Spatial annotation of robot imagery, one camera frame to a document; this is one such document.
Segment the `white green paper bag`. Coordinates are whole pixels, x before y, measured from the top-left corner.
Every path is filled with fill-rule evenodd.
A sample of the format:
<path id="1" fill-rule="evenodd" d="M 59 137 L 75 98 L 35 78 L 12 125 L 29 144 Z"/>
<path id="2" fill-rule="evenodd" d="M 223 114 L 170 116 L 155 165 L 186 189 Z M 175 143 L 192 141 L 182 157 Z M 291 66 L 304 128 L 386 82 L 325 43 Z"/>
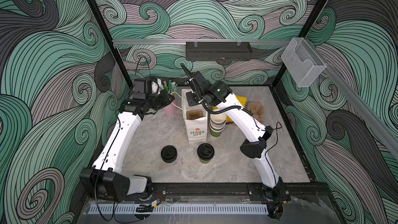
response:
<path id="1" fill-rule="evenodd" d="M 187 136 L 189 143 L 195 143 L 195 142 L 206 142 L 207 139 L 207 129 L 208 129 L 208 113 L 207 111 L 203 108 L 202 105 L 197 105 L 190 107 L 188 105 L 188 99 L 187 99 L 187 93 L 192 92 L 190 89 L 182 89 L 181 90 L 181 106 L 183 110 L 183 118 L 184 118 L 184 123 L 186 125 L 186 131 L 187 131 Z M 186 112 L 189 110 L 201 110 L 203 114 L 205 115 L 203 118 L 197 119 L 197 120 L 187 120 L 186 119 Z"/>

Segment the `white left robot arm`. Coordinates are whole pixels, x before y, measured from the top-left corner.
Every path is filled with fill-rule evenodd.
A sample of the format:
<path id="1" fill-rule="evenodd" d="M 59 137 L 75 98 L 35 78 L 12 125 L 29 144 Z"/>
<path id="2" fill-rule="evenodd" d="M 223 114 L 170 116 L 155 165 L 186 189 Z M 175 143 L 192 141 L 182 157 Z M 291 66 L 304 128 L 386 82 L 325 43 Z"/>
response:
<path id="1" fill-rule="evenodd" d="M 79 176 L 89 197 L 121 203 L 130 195 L 151 194 L 150 177 L 124 176 L 122 166 L 127 148 L 144 117 L 156 114 L 174 99 L 159 78 L 134 81 L 133 91 L 121 103 L 116 125 L 103 151 Z"/>

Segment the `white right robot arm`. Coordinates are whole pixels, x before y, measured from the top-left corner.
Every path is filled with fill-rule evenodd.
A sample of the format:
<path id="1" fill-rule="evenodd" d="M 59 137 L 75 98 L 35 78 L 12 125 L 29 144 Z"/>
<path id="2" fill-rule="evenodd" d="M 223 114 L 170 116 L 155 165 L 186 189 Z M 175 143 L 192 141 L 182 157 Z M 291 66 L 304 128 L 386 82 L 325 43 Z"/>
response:
<path id="1" fill-rule="evenodd" d="M 278 204 L 289 201 L 290 195 L 285 184 L 277 175 L 268 156 L 270 148 L 267 148 L 267 140 L 277 129 L 266 127 L 256 120 L 223 81 L 211 84 L 200 72 L 192 73 L 184 65 L 182 69 L 188 77 L 186 83 L 192 90 L 187 93 L 189 106 L 201 105 L 213 115 L 226 113 L 246 137 L 240 146 L 240 151 L 254 160 L 265 197 Z"/>

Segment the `green paper cup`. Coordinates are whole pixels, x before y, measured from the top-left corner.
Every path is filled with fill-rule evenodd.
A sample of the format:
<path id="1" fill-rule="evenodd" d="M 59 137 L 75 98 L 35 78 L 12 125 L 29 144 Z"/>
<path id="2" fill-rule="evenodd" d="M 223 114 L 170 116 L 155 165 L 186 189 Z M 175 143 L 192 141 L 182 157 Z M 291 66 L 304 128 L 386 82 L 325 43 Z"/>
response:
<path id="1" fill-rule="evenodd" d="M 210 159 L 200 159 L 202 164 L 208 164 L 211 160 Z"/>

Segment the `black cup lid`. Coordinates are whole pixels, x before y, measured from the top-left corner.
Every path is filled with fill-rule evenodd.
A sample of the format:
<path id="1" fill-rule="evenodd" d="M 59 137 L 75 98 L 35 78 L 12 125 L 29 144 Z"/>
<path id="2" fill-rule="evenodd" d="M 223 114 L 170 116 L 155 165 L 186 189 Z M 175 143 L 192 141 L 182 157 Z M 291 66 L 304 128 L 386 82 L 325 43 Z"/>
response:
<path id="1" fill-rule="evenodd" d="M 208 143 L 201 144 L 197 149 L 197 155 L 201 160 L 209 161 L 214 157 L 215 150 L 212 145 Z"/>

